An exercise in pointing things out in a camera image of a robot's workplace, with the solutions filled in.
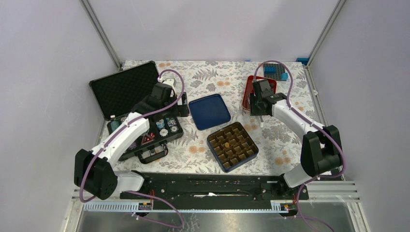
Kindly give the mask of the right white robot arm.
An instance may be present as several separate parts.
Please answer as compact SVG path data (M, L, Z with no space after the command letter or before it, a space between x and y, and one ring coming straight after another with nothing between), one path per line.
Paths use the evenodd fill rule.
M300 164L279 176L277 193L281 198L291 198L297 187L342 166L340 136L335 126L317 123L292 107L287 96L273 92L267 79L253 81L252 87L250 114L278 119L302 142Z

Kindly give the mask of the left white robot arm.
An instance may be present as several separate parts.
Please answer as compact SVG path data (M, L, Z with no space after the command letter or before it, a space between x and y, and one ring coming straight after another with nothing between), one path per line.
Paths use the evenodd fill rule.
M164 157L167 143L180 138L183 129L177 119L186 105L178 105L186 97L185 91L175 92L175 79L159 78L151 94L137 103L125 120L100 144L90 151L81 149L75 155L74 183L82 202L87 202L84 192L105 200L115 192L131 191L137 198L149 195L150 186L137 171L114 171L113 166L126 153L144 152L162 146L164 151L151 158L141 158L142 163Z

